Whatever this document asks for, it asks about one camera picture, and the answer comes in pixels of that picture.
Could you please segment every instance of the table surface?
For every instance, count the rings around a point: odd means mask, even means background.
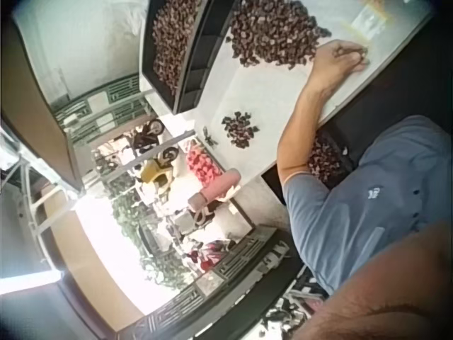
[[[370,83],[431,15],[429,4],[421,0],[407,4],[403,0],[383,1],[379,9],[360,0],[304,0],[303,3],[318,24],[332,32],[331,38],[320,40],[321,44],[331,39],[351,40],[366,45],[369,51],[370,65],[350,76],[337,90],[323,109],[320,125]],[[141,65],[142,46],[140,49]],[[208,150],[224,169],[238,169],[241,185],[245,185],[275,164],[278,140],[308,79],[312,63],[297,65],[292,70],[264,62],[245,68],[232,54],[231,45],[224,42],[197,108],[173,115],[157,93],[146,98],[173,136],[193,128],[202,139],[202,129],[206,126],[219,143],[215,147],[207,146]],[[152,89],[141,70],[140,89]],[[260,129],[247,149],[233,146],[221,124],[224,116],[231,116],[235,111],[251,113],[251,124]]]

